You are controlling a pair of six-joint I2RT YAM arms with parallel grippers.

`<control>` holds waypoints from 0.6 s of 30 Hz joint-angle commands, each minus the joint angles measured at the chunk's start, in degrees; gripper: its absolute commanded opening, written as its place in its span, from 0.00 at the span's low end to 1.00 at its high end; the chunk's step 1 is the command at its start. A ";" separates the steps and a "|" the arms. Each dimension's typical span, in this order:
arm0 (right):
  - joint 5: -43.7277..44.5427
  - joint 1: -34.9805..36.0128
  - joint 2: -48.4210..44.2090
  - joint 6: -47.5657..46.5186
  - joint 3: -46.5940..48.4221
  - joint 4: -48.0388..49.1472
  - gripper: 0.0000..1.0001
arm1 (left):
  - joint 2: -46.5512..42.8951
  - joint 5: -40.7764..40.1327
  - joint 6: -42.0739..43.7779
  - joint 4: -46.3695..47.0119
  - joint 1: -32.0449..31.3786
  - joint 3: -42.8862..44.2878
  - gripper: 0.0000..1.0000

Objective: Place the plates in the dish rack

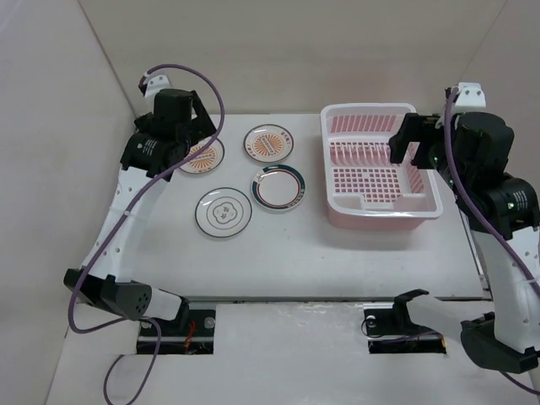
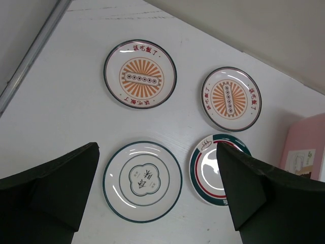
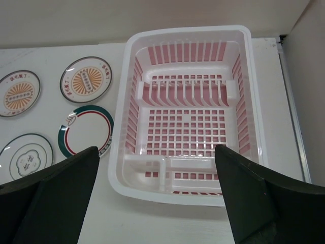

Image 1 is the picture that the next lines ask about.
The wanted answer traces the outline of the orange sunburst plate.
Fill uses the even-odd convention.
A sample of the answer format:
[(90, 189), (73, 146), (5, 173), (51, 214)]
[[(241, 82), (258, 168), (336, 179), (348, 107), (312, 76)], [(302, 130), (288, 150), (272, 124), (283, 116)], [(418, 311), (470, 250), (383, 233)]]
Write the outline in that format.
[(294, 150), (294, 137), (285, 127), (262, 124), (244, 137), (243, 148), (256, 162), (272, 164), (287, 159)]
[(190, 175), (202, 175), (216, 169), (224, 160), (225, 149), (223, 143), (216, 139), (195, 159), (179, 168), (184, 173)]

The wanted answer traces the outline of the green red rimmed plate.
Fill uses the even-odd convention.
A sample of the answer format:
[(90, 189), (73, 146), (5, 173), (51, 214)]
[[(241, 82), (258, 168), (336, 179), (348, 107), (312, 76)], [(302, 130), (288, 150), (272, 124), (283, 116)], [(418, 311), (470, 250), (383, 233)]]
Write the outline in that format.
[(298, 170), (289, 165), (269, 165), (253, 177), (251, 195), (262, 208), (284, 213), (299, 205), (305, 196), (306, 184)]

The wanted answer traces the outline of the white plate flower outline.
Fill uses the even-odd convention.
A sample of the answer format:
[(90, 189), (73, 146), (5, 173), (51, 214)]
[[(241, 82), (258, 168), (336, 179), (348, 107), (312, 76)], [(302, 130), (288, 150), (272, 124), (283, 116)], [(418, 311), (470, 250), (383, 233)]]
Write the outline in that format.
[(232, 187), (204, 194), (195, 208), (195, 221), (206, 235), (223, 239), (241, 233), (251, 222), (252, 205), (247, 195)]

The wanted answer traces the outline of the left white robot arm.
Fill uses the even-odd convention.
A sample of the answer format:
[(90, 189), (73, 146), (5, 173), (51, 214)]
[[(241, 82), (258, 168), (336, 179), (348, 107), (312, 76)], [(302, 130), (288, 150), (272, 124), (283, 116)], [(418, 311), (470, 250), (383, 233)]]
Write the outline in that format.
[(134, 124), (100, 234), (81, 267), (69, 268), (63, 282), (73, 300), (120, 320), (159, 319), (169, 334), (177, 335), (188, 327), (188, 301), (135, 281), (134, 262), (149, 216), (173, 171), (216, 128), (197, 92), (181, 89), (159, 90), (153, 111)]

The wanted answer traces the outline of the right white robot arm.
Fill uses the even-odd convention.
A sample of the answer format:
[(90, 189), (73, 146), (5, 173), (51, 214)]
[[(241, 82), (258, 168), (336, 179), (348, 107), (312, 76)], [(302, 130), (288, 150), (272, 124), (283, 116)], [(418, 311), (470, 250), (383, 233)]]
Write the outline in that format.
[(453, 191), (488, 270), (494, 311), (462, 321), (459, 339), (477, 366), (522, 374), (539, 366), (539, 201), (530, 183), (506, 172), (515, 134), (487, 112), (405, 115), (388, 142), (390, 161), (434, 170)]

